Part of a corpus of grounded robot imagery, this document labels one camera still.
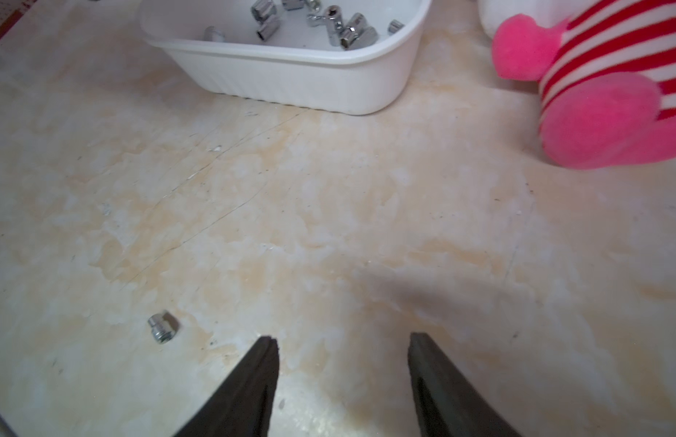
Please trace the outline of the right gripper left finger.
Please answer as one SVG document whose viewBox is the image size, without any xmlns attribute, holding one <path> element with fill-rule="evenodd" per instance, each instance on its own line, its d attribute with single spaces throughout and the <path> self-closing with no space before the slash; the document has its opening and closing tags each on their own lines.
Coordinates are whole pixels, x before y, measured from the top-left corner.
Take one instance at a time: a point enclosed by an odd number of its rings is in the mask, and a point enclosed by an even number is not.
<svg viewBox="0 0 676 437">
<path fill-rule="evenodd" d="M 266 437 L 280 372 L 277 340 L 261 336 L 178 436 Z"/>
</svg>

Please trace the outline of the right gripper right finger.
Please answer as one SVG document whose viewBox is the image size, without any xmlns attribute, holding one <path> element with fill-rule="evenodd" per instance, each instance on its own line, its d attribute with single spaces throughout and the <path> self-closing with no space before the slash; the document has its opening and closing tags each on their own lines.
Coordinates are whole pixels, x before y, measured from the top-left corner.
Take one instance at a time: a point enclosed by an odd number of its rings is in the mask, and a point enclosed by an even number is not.
<svg viewBox="0 0 676 437">
<path fill-rule="evenodd" d="M 421 435 L 520 436 L 429 334 L 411 334 L 407 359 Z"/>
</svg>

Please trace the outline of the long chrome deep socket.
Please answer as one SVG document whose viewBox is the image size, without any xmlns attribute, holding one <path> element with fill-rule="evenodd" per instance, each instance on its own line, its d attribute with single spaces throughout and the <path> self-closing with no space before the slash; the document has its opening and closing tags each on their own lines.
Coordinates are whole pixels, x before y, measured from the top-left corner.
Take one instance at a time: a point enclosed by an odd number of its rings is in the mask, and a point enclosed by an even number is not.
<svg viewBox="0 0 676 437">
<path fill-rule="evenodd" d="M 379 35 L 374 27 L 365 27 L 357 29 L 349 27 L 341 34 L 340 47 L 345 51 L 357 50 L 370 47 L 379 39 Z"/>
</svg>

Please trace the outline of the wide chrome socket front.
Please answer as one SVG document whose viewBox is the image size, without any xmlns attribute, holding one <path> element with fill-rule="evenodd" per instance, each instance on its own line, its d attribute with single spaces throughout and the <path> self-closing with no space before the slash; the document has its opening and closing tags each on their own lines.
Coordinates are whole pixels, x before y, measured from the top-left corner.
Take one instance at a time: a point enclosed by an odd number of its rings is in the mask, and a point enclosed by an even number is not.
<svg viewBox="0 0 676 437">
<path fill-rule="evenodd" d="M 399 20 L 394 19 L 388 25 L 387 32 L 388 32 L 389 35 L 394 35 L 395 33 L 397 33 L 402 28 L 404 28 L 404 23 L 400 22 Z"/>
</svg>

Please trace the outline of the slim chrome socket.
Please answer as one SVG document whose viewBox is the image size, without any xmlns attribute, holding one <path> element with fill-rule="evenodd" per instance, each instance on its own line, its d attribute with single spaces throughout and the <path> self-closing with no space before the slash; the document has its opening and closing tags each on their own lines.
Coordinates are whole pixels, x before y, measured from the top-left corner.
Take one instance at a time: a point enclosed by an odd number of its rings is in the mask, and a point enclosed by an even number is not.
<svg viewBox="0 0 676 437">
<path fill-rule="evenodd" d="M 280 27 L 281 20 L 277 16 L 270 16 L 260 25 L 256 34 L 262 42 L 267 42 Z"/>
</svg>

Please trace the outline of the short wide chrome socket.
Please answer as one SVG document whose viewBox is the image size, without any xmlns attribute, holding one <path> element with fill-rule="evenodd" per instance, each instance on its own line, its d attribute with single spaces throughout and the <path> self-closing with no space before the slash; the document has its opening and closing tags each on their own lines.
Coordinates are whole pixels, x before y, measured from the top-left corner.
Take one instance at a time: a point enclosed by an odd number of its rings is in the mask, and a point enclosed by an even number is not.
<svg viewBox="0 0 676 437">
<path fill-rule="evenodd" d="M 277 14 L 277 7 L 272 0 L 256 0 L 250 12 L 257 23 L 263 24 Z"/>
</svg>

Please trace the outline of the small chrome socket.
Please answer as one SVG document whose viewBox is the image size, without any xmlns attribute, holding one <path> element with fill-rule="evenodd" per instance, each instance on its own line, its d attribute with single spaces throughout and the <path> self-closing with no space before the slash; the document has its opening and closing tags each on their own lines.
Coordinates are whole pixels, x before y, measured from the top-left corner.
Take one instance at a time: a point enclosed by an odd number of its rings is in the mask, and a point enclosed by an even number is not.
<svg viewBox="0 0 676 437">
<path fill-rule="evenodd" d="M 306 7 L 314 13 L 317 13 L 321 10 L 321 1 L 320 0 L 304 0 L 304 3 L 306 5 Z"/>
</svg>

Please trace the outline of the large chrome socket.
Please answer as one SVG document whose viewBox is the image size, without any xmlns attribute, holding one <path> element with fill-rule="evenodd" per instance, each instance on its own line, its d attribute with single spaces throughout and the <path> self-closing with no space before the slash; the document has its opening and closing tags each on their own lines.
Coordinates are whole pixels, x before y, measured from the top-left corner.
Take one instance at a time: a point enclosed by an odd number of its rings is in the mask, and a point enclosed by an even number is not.
<svg viewBox="0 0 676 437">
<path fill-rule="evenodd" d="M 225 34 L 217 27 L 211 25 L 206 27 L 203 32 L 203 40 L 207 42 L 223 43 L 226 41 Z"/>
</svg>

